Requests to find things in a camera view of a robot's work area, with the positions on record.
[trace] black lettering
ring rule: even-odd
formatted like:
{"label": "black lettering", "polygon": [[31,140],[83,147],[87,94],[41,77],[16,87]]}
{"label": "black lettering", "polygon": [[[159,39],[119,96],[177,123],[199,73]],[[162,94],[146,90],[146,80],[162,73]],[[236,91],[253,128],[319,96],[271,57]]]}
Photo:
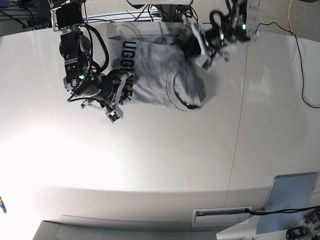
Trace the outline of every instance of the black lettering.
{"label": "black lettering", "polygon": [[121,66],[122,67],[129,67],[132,68],[135,65],[135,62],[130,59],[123,59],[121,60]]}
{"label": "black lettering", "polygon": [[130,51],[130,50],[124,50],[122,52],[123,58],[133,59],[135,57],[135,55],[136,55],[136,53],[134,51]]}
{"label": "black lettering", "polygon": [[134,42],[134,41],[124,41],[123,42],[123,48],[125,48],[125,49],[136,49],[135,46],[130,46],[129,44],[136,45],[137,43]]}

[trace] white table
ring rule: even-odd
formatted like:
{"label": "white table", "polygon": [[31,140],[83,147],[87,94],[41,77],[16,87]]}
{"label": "white table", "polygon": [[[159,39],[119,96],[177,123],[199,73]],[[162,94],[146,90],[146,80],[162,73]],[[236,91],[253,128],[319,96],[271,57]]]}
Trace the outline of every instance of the white table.
{"label": "white table", "polygon": [[[96,27],[102,36],[159,30],[138,22]],[[311,67],[320,46],[300,42],[306,94],[320,103],[320,83],[310,80],[320,74]],[[127,105],[113,125],[101,112],[66,101],[59,43],[60,34],[50,29],[0,39],[5,239],[30,239],[41,220],[59,221],[61,215],[190,222],[193,209],[259,208],[274,177],[320,171],[320,111],[302,103],[289,36],[263,34],[248,55],[247,46],[237,46],[229,63],[218,64],[217,96],[202,110]],[[100,63],[96,40],[94,47]],[[219,237],[253,231],[257,224],[250,220]]]}

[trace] vent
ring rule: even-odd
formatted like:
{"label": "vent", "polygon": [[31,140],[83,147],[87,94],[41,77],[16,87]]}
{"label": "vent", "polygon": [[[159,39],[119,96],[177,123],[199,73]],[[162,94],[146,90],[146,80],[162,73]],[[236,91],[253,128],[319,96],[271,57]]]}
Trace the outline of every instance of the vent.
{"label": "vent", "polygon": [[246,209],[252,210],[253,206],[196,209],[193,210],[192,227],[203,228],[247,224],[250,213],[247,213]]}

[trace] floor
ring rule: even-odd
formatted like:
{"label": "floor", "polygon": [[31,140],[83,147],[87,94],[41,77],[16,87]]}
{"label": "floor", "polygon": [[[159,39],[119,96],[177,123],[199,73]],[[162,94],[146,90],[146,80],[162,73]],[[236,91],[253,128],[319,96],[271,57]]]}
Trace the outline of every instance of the floor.
{"label": "floor", "polygon": [[[261,1],[262,4],[259,10],[260,22],[271,23],[275,21],[283,28],[289,29],[288,9],[290,0]],[[134,9],[126,0],[88,0],[86,7],[89,15]],[[194,0],[193,7],[199,16],[199,21],[201,23],[209,21],[210,10],[219,9],[224,12],[227,10],[225,0]],[[306,3],[299,0],[293,0],[291,8],[291,25],[298,37],[320,42],[319,12],[320,1]],[[286,34],[286,32],[276,26],[263,26],[261,29],[267,32]]]}

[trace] gray t-shirt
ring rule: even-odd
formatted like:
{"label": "gray t-shirt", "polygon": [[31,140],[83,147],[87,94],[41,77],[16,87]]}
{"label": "gray t-shirt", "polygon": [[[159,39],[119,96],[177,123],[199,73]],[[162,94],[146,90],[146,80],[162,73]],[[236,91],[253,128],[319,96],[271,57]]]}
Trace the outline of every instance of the gray t-shirt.
{"label": "gray t-shirt", "polygon": [[181,111],[201,107],[193,65],[177,43],[181,36],[117,36],[108,39],[110,65],[127,79],[126,103],[149,103]]}

